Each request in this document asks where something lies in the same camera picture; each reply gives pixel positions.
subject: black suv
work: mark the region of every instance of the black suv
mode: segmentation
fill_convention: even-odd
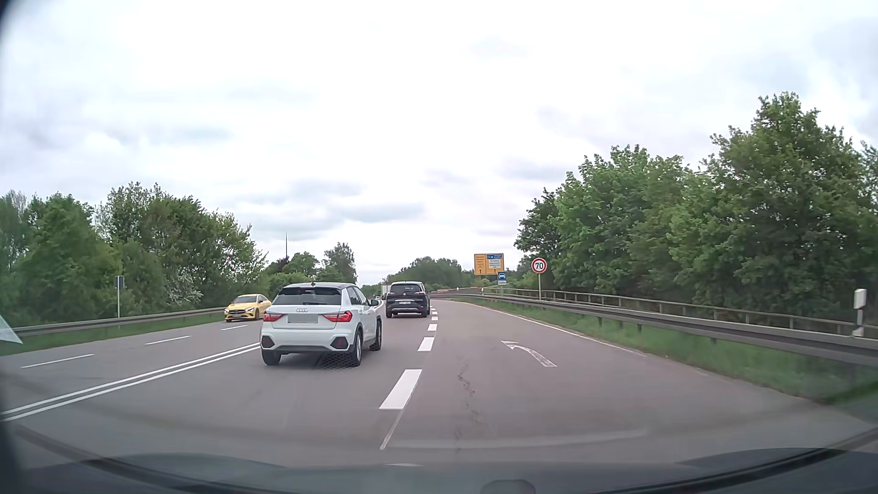
[[[394,314],[430,314],[430,296],[420,281],[394,281],[387,292],[385,317]]]

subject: tire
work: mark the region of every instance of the tire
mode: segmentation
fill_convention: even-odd
[[[348,353],[348,366],[349,367],[360,367],[360,364],[363,362],[363,333],[360,331],[356,332],[356,336],[354,336],[354,348],[351,349],[350,353]]]
[[[263,350],[263,362],[266,366],[276,366],[280,363],[280,353],[273,350]]]
[[[381,350],[381,319],[378,319],[376,324],[378,326],[375,328],[375,343],[369,345],[370,352]]]

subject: yellow mercedes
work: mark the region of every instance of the yellow mercedes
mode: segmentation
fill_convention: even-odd
[[[226,322],[255,321],[265,314],[270,305],[271,301],[263,294],[238,295],[224,311]]]

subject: white suv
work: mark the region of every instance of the white suv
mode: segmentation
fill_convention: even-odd
[[[381,350],[381,301],[351,283],[295,283],[281,288],[263,316],[263,362],[276,366],[287,353],[341,353],[360,365],[363,346]]]

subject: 70 sign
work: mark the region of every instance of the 70 sign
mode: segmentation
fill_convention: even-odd
[[[536,258],[530,261],[530,269],[534,270],[536,274],[543,274],[548,267],[549,263],[543,258]]]

